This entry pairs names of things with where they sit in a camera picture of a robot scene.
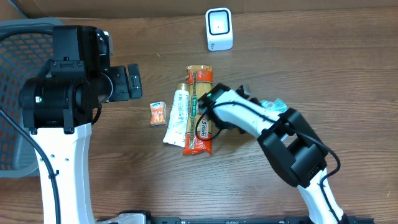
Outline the small orange sachet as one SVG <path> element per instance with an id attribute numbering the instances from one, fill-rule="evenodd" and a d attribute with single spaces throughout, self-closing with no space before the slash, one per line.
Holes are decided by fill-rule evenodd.
<path id="1" fill-rule="evenodd" d="M 167 124 L 166 122 L 166 104 L 163 101 L 158 101 L 150 104 L 152 126 Z"/>

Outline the white tube gold cap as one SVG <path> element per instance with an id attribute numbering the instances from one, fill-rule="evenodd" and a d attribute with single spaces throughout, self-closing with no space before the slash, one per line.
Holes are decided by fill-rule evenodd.
<path id="1" fill-rule="evenodd" d="M 169 125 L 163 142 L 178 147 L 185 146 L 185 131 L 189 112 L 189 86 L 179 83 L 174 93 L 174 100 L 170 112 Z"/>

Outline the orange spaghetti packet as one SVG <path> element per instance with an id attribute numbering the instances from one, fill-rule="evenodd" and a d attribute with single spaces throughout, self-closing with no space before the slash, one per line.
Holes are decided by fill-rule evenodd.
<path id="1" fill-rule="evenodd" d="M 189 111 L 183 155 L 195 155 L 203 152 L 212 154 L 211 121 L 200 118 L 198 100 L 212 89 L 213 68 L 211 65 L 189 65 L 187 79 Z"/>

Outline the teal snack packet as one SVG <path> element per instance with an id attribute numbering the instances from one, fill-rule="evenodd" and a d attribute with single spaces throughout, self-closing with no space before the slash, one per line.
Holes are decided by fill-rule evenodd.
<path id="1" fill-rule="evenodd" d="M 260 104 L 265 109 L 272 110 L 272 111 L 278 111 L 280 113 L 285 113 L 289 108 L 285 104 L 285 102 L 279 98 L 276 99 L 275 101 L 261 100 Z"/>

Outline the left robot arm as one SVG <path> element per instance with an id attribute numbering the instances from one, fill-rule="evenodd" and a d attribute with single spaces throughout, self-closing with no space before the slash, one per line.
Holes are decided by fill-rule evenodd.
<path id="1" fill-rule="evenodd" d="M 93 223 L 88 151 L 104 103 L 142 97 L 139 67 L 110 64 L 111 38 L 92 26 L 55 26 L 53 58 L 19 93 L 40 172 L 45 223 Z"/>

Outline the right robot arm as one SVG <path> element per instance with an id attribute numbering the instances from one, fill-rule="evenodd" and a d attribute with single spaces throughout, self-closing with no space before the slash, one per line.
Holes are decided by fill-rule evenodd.
<path id="1" fill-rule="evenodd" d="M 312 223 L 349 222 L 328 183 L 341 161 L 299 111 L 267 109 L 242 88 L 221 83 L 202 95 L 197 106 L 201 117 L 219 130 L 238 128 L 257 139 L 274 172 L 300 192 Z"/>

